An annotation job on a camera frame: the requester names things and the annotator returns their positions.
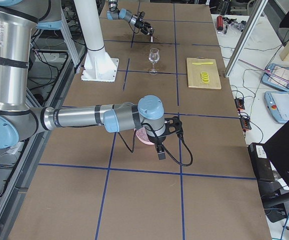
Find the table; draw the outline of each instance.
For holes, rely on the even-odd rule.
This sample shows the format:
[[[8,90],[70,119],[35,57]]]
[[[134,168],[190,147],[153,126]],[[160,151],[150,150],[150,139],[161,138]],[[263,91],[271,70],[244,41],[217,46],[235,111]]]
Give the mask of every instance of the table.
[[[216,24],[217,16],[218,15],[214,14],[212,15],[214,24]],[[237,16],[237,15],[228,15],[226,17],[230,19],[237,18],[239,22],[248,21],[249,18],[248,16]],[[221,45],[221,52],[222,56],[224,57],[223,60],[225,65],[228,64],[229,59],[227,59],[227,57],[231,56],[233,52],[233,49],[231,48],[234,48],[237,45],[239,37],[240,34],[233,29],[229,29],[226,35],[221,34],[217,35],[219,44]],[[242,51],[240,59],[264,69],[269,60],[272,58],[272,56],[277,52],[272,62],[284,67],[289,67],[289,62],[282,61],[280,58],[280,53],[284,49],[284,47],[282,47],[281,49],[277,47],[280,45],[281,42],[277,34],[275,33],[274,29],[272,28],[269,20],[266,17],[260,17],[253,33],[251,34],[249,41],[245,46],[245,48],[249,49],[244,49]],[[251,97],[247,97],[245,99],[245,112],[248,113],[249,115],[251,114],[251,121],[260,127],[260,129],[263,132],[263,137],[260,130],[257,127],[255,127],[254,124],[251,124],[252,130],[246,133],[245,142],[247,145],[249,145],[252,142],[259,142],[262,139],[261,142],[265,143],[276,131],[278,131],[282,127],[282,124],[278,124],[272,118],[271,114],[269,113],[266,107],[267,105],[264,99],[264,94],[266,91],[275,91],[275,89],[262,84],[260,80],[263,74],[258,73],[254,70],[248,70],[245,72],[244,86],[247,87],[249,90],[243,87],[243,74],[246,69],[251,68],[242,62],[239,61],[237,62],[236,66],[232,71],[232,74],[229,76],[231,89],[233,90],[232,93],[234,97],[237,96],[238,98],[241,97],[242,95],[240,93],[237,93],[236,90],[242,92],[244,96],[254,97],[251,91],[256,93],[254,103],[253,98]],[[286,185],[286,183],[282,179],[280,179],[279,182],[280,184],[282,184],[282,186]],[[282,226],[284,224],[285,220],[281,220],[276,223],[271,223],[268,220],[271,236],[273,238],[280,239]],[[289,239],[289,231],[285,231],[283,239]]]
[[[134,102],[153,94],[166,116],[180,116],[194,164],[159,161],[152,146],[134,154],[104,128],[53,131],[9,239],[262,239],[270,232],[232,98],[209,8],[121,2],[145,11],[155,43],[122,21],[100,22],[105,47],[119,57],[114,83],[82,82],[77,74],[66,107]],[[160,49],[159,74],[148,53]],[[189,89],[186,58],[217,60],[221,90]],[[133,131],[121,133],[127,142]],[[164,142],[181,161],[176,136]]]

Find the brown tabletop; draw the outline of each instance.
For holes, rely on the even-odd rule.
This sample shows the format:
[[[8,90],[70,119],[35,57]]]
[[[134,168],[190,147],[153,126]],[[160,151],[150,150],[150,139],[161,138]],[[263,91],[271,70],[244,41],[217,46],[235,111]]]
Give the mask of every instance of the brown tabletop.
[[[106,51],[119,58],[114,83],[76,74],[65,107],[138,103],[158,96],[165,116],[180,116],[194,156],[190,167],[158,160],[154,146],[128,152],[103,127],[51,134],[10,240],[271,239],[209,7],[121,1],[145,11],[154,43],[125,21],[100,15]],[[148,74],[149,49],[160,49],[159,73]],[[221,90],[189,89],[186,58],[216,59]],[[121,133],[129,145],[133,131]],[[183,163],[177,136],[164,142]]]

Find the white desk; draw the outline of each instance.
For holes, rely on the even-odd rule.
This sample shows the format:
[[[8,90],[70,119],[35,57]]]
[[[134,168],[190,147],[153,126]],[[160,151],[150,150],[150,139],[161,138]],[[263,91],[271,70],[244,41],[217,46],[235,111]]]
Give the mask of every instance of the white desk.
[[[213,22],[216,24],[216,18],[218,15],[212,15]],[[235,16],[235,15],[228,15],[226,16],[230,19],[235,19],[240,22],[242,20],[247,21],[248,16]],[[229,58],[232,53],[233,49],[226,48],[231,47],[234,48],[237,45],[237,42],[239,40],[241,33],[233,30],[228,29],[227,34],[218,34],[218,41],[221,47],[222,56],[224,57],[224,63],[225,65],[228,64]],[[281,42],[276,35],[274,29],[270,25],[268,19],[265,17],[261,17],[258,21],[250,39],[248,40],[245,48],[250,49],[260,49],[260,50],[266,50],[266,49],[272,49],[277,46],[281,45]],[[277,52],[275,58],[273,59],[273,63],[282,65],[284,67],[289,67],[289,62],[283,62],[280,58],[280,53],[283,50],[284,47],[280,48],[280,50]],[[258,66],[259,68],[264,69],[265,66],[268,64],[272,56],[276,53],[278,48],[267,50],[267,51],[259,51],[259,50],[250,50],[250,49],[244,49],[242,51],[242,54],[240,55],[240,59],[254,64]],[[232,90],[238,90],[244,94],[244,96],[254,96],[252,92],[247,90],[243,87],[243,73],[246,69],[251,69],[248,65],[245,65],[244,63],[238,61],[236,66],[234,67],[231,75],[229,76],[230,84],[234,85],[231,86]],[[249,115],[251,114],[251,121],[255,123],[259,128],[261,128],[263,132],[263,140],[262,143],[265,143],[277,130],[279,130],[282,125],[275,122],[275,120],[272,118],[271,114],[268,111],[268,108],[265,103],[264,94],[266,91],[275,91],[274,88],[271,88],[267,85],[262,84],[261,77],[262,73],[254,71],[254,70],[247,70],[244,75],[244,86],[253,91],[256,92],[255,99],[251,97],[247,97],[245,99],[245,112]],[[252,142],[259,142],[262,138],[262,134],[259,129],[257,129],[254,125],[251,125],[252,130],[248,131],[246,133],[245,142],[247,145],[249,145]],[[280,239],[281,232],[283,229],[283,225],[285,224],[285,220],[281,220],[276,223],[271,223],[268,220],[268,225],[270,228],[271,236],[273,238]],[[283,235],[284,240],[289,239],[289,230],[286,230]]]

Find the black band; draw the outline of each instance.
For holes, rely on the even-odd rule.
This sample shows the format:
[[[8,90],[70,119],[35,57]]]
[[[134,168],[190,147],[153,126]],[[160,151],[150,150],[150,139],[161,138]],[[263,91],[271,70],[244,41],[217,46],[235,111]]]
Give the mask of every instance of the black band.
[[[27,61],[17,61],[17,60],[12,60],[9,58],[4,58],[1,56],[0,56],[0,65],[7,66],[7,67],[21,68],[21,69],[29,68],[29,62]]]
[[[41,110],[41,113],[40,113],[40,122],[41,122],[41,125],[42,125],[43,129],[49,131],[49,129],[47,128],[47,126],[46,126],[46,124],[45,124],[45,112],[46,112],[46,109],[47,109],[47,108],[45,107],[45,108],[43,108],[43,109]]]
[[[30,113],[32,114],[34,120],[35,120],[35,131],[34,131],[34,134],[38,131],[38,126],[39,126],[39,122],[38,122],[38,118],[37,116],[35,115],[35,113],[30,109],[29,110]]]
[[[103,123],[101,122],[101,117],[100,117],[100,108],[101,108],[101,105],[96,105],[94,107],[94,118],[95,118],[96,124],[103,125]]]
[[[131,112],[132,112],[132,119],[133,119],[135,129],[137,129],[137,130],[141,129],[143,126],[141,125],[141,122],[140,122],[140,115],[139,115],[139,111],[138,111],[138,106],[132,105],[131,106]]]
[[[30,113],[30,110],[26,111],[3,111],[0,110],[0,115],[6,115],[6,116],[22,116],[27,115]]]
[[[17,11],[17,10],[5,7],[5,6],[0,6],[0,12],[4,12],[6,14],[11,14],[11,15],[18,16],[20,18],[27,19],[27,20],[29,20],[31,22],[36,23],[36,24],[38,23],[38,18],[36,18],[34,16],[31,16],[29,14],[23,13],[21,11]]]
[[[53,122],[57,128],[63,128],[63,126],[61,126],[61,124],[59,122],[59,111],[60,111],[60,108],[55,109],[53,111]]]
[[[40,22],[44,20],[46,17],[48,17],[50,10],[51,10],[51,0],[48,1],[48,9],[46,10],[45,14],[42,17],[40,17],[38,21]]]
[[[96,51],[100,51],[100,50],[103,49],[104,47],[105,47],[105,45],[103,45],[103,47],[100,48],[100,49],[98,49],[98,50],[92,50],[92,49],[90,49],[90,48],[88,48],[88,47],[87,47],[87,49],[90,50],[90,51],[96,52]]]

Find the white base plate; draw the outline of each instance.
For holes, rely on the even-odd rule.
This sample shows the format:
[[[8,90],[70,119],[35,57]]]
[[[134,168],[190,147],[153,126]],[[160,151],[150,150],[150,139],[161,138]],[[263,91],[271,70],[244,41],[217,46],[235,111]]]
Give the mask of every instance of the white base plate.
[[[112,62],[118,69],[119,59],[118,58],[111,58]],[[108,71],[105,74],[100,74],[96,77],[96,71],[94,68],[85,68],[82,72],[81,80],[82,81],[97,81],[97,82],[110,82],[113,83],[116,80],[117,71],[112,70]]]

